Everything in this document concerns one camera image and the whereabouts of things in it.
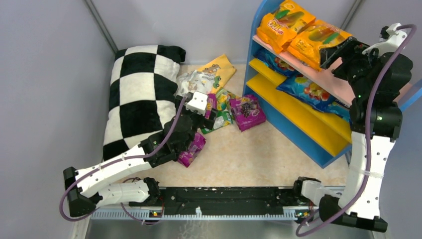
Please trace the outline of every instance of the checkered pillow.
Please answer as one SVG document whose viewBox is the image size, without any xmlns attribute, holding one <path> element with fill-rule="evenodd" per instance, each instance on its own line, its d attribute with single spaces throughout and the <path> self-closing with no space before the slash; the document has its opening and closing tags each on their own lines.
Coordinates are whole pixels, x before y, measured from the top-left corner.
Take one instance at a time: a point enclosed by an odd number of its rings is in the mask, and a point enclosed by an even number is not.
<svg viewBox="0 0 422 239">
<path fill-rule="evenodd" d="M 116 53 L 111 73 L 103 159 L 161 131 L 176 114 L 176 75 L 186 52 L 178 46 L 136 46 Z"/>
</svg>

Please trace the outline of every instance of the pink shelf board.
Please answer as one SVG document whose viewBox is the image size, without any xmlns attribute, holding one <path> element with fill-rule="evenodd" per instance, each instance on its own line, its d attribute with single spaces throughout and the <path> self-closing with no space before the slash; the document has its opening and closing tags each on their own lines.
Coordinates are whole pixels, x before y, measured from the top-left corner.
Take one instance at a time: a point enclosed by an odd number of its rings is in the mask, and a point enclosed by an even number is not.
<svg viewBox="0 0 422 239">
<path fill-rule="evenodd" d="M 326 91 L 328 91 L 330 94 L 346 105 L 349 106 L 352 104 L 352 100 L 355 98 L 355 95 L 349 83 L 345 80 L 334 77 L 331 73 L 331 70 L 337 68 L 341 64 L 341 59 L 335 61 L 327 70 L 316 71 L 315 69 L 302 64 L 299 59 L 297 59 L 289 52 L 281 52 L 280 54 L 276 54 L 273 51 L 273 48 L 263 42 L 257 35 L 253 36 L 253 40 L 263 46 L 265 49 L 280 57 L 280 59 L 291 65 L 304 76 L 308 77 L 311 81 L 317 83 L 319 86 L 324 88 Z M 411 84 L 406 84 L 400 90 L 400 95 L 396 98 L 395 101 L 397 102 L 410 89 L 411 86 Z"/>
</svg>

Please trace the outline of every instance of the white wall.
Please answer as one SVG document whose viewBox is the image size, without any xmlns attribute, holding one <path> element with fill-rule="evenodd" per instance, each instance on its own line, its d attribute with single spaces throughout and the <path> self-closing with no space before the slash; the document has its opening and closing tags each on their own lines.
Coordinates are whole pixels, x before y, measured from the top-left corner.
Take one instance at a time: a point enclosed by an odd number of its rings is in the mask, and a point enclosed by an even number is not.
<svg viewBox="0 0 422 239">
<path fill-rule="evenodd" d="M 403 51 L 413 60 L 412 82 L 422 78 L 422 18 L 420 0 L 367 0 L 347 29 L 368 44 L 378 41 L 382 26 L 395 22 L 414 23 L 419 29 Z M 422 100 L 410 106 L 403 115 L 402 131 L 387 161 L 381 188 L 380 207 L 395 239 L 421 238 L 417 206 L 422 198 Z"/>
<path fill-rule="evenodd" d="M 0 32 L 0 238 L 65 239 L 62 171 L 101 160 L 113 54 L 81 0 L 2 0 Z"/>
<path fill-rule="evenodd" d="M 93 0 L 117 47 L 179 45 L 187 63 L 226 53 L 245 63 L 250 28 L 262 0 Z M 341 25 L 354 0 L 296 0 L 318 18 Z"/>
</svg>

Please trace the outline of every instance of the snack bag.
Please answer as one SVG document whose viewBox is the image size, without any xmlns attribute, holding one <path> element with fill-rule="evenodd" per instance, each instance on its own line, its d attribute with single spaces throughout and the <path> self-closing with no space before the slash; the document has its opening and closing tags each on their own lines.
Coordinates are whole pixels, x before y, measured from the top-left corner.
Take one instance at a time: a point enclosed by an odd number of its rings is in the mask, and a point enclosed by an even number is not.
<svg viewBox="0 0 422 239">
<path fill-rule="evenodd" d="M 337 46 L 351 35 L 323 20 L 316 20 L 292 40 L 287 51 L 312 68 L 320 71 L 321 56 L 319 51 L 322 48 Z"/>
<path fill-rule="evenodd" d="M 230 99 L 229 110 L 241 132 L 267 120 L 261 107 L 259 107 L 258 99 L 254 95 Z"/>
<path fill-rule="evenodd" d="M 208 100 L 207 100 L 207 108 L 205 111 L 205 118 L 208 119 L 211 114 L 212 109 L 217 109 L 217 98 L 215 97 L 215 94 L 208 94 Z"/>
<path fill-rule="evenodd" d="M 214 75 L 211 91 L 207 93 L 215 94 L 230 80 L 236 72 L 236 68 L 229 62 L 227 56 L 222 54 L 208 64 L 200 67 L 198 71 Z"/>
<path fill-rule="evenodd" d="M 343 120 L 351 123 L 350 120 L 350 107 L 343 104 L 343 102 L 335 99 L 333 103 L 329 104 L 327 107 L 327 112 L 336 114 Z"/>
<path fill-rule="evenodd" d="M 204 148 L 206 141 L 207 140 L 200 133 L 195 133 L 194 141 L 189 145 L 188 151 L 179 154 L 179 159 L 177 161 L 185 167 L 189 167 L 199 152 Z"/>
<path fill-rule="evenodd" d="M 254 56 L 256 59 L 262 61 L 268 68 L 283 76 L 289 77 L 298 73 L 289 64 L 264 48 L 259 49 Z"/>
<path fill-rule="evenodd" d="M 275 53 L 286 49 L 290 41 L 308 24 L 315 20 L 315 16 L 307 12 L 292 0 L 282 2 L 279 8 L 266 14 L 256 35 L 265 43 L 270 44 Z"/>
<path fill-rule="evenodd" d="M 230 112 L 219 111 L 219 112 L 217 112 L 217 117 L 215 118 L 214 127 L 212 127 L 212 129 L 202 128 L 201 132 L 203 134 L 211 133 L 216 129 L 227 126 L 229 124 L 232 124 L 233 120 L 232 120 L 231 117 L 232 116 L 231 116 Z"/>
<path fill-rule="evenodd" d="M 327 106 L 335 99 L 326 90 L 300 73 L 287 78 L 276 89 L 286 92 L 320 112 L 326 112 Z"/>
<path fill-rule="evenodd" d="M 177 92 L 176 95 L 185 96 L 189 92 L 199 91 L 208 94 L 212 90 L 215 76 L 194 70 L 190 73 L 185 73 L 177 77 Z"/>
<path fill-rule="evenodd" d="M 287 78 L 277 88 L 312 106 L 319 112 L 333 113 L 350 122 L 349 107 L 302 74 Z"/>
<path fill-rule="evenodd" d="M 224 111 L 227 108 L 228 100 L 239 98 L 239 96 L 223 88 L 215 96 L 217 97 L 217 110 L 219 111 Z"/>
</svg>

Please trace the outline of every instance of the white snack bag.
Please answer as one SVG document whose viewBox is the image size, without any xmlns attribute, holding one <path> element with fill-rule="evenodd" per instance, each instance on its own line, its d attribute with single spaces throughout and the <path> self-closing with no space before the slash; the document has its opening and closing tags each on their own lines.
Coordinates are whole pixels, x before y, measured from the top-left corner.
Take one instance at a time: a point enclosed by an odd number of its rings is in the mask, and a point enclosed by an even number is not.
<svg viewBox="0 0 422 239">
<path fill-rule="evenodd" d="M 177 95 L 185 96 L 188 92 L 199 91 L 204 94 L 211 93 L 214 83 L 214 74 L 204 73 L 197 70 L 184 73 L 177 77 Z"/>
</svg>

